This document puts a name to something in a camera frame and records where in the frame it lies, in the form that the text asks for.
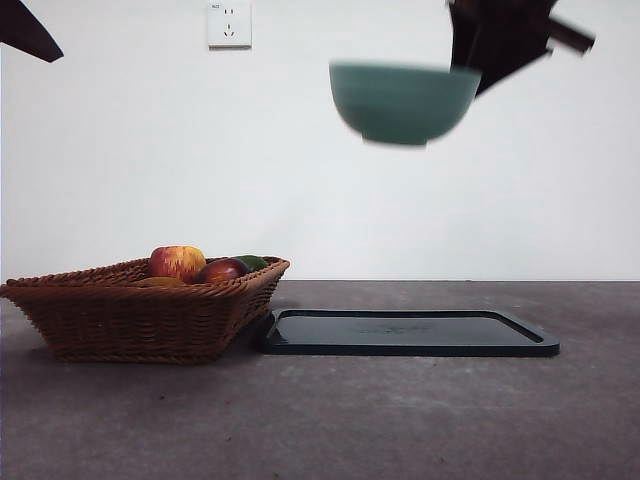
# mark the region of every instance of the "green bowl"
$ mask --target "green bowl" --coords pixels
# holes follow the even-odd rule
[[[462,119],[480,72],[409,65],[334,61],[333,101],[342,119],[366,140],[424,145]]]

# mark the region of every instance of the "basket rim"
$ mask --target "basket rim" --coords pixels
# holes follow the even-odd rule
[[[211,257],[207,258],[207,263],[220,260],[224,258],[231,258],[228,256],[225,257]],[[256,272],[251,272],[246,275],[243,275],[239,278],[234,278],[230,280],[223,280],[217,283],[198,283],[198,284],[187,284],[187,285],[178,285],[178,286],[155,286],[155,285],[134,285],[133,282],[121,282],[121,283],[113,283],[113,284],[91,284],[91,283],[80,283],[70,281],[61,281],[61,283],[51,283],[45,285],[36,285],[29,284],[31,282],[42,282],[42,281],[53,281],[55,282],[56,277],[66,277],[66,276],[76,276],[76,275],[91,275],[93,273],[100,273],[105,270],[115,269],[115,268],[125,268],[130,265],[135,265],[137,263],[148,262],[148,257],[138,258],[134,260],[118,262],[112,265],[107,265],[103,267],[89,268],[85,270],[75,270],[71,272],[63,272],[57,274],[48,274],[41,275],[36,277],[21,277],[18,279],[8,279],[5,284],[0,286],[0,298],[8,298],[9,293],[11,291],[25,291],[25,290],[38,290],[38,291],[75,291],[75,290],[86,290],[91,289],[93,291],[104,291],[104,292],[176,292],[176,293],[204,293],[208,292],[209,294],[219,294],[223,295],[225,293],[237,292],[239,289],[246,288],[250,283],[254,283],[254,280],[260,279],[272,272],[274,270],[284,271],[286,270],[291,263],[288,260],[282,259],[280,257],[274,256],[263,256],[265,260],[269,263],[269,265],[261,270]]]

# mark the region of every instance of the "tray rim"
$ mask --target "tray rim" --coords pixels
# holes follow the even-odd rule
[[[518,333],[531,338],[540,338],[532,345],[327,345],[327,344],[274,344],[271,342],[273,332],[282,318],[293,316],[296,313],[314,313],[320,316],[368,316],[368,315],[461,315],[461,316],[486,316],[494,318],[502,323],[507,323]],[[446,357],[551,357],[560,353],[560,341],[554,335],[542,328],[531,325],[521,320],[518,316],[507,313],[504,310],[488,309],[336,309],[336,308],[300,308],[282,307],[271,311],[265,316],[266,327],[260,329],[258,347],[263,353],[280,355],[393,355],[393,356],[446,356]]]

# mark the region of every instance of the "robotic arm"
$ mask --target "robotic arm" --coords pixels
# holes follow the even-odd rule
[[[584,54],[595,38],[550,17],[557,0],[449,0],[451,65],[482,72],[480,95],[494,83],[551,53],[553,38]]]
[[[63,56],[49,32],[20,0],[0,0],[0,43],[47,62]]]

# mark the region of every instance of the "concrete tabletop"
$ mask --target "concrete tabletop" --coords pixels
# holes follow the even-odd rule
[[[551,358],[69,364],[2,303],[4,480],[640,478],[640,283],[283,281],[273,308],[483,309]]]

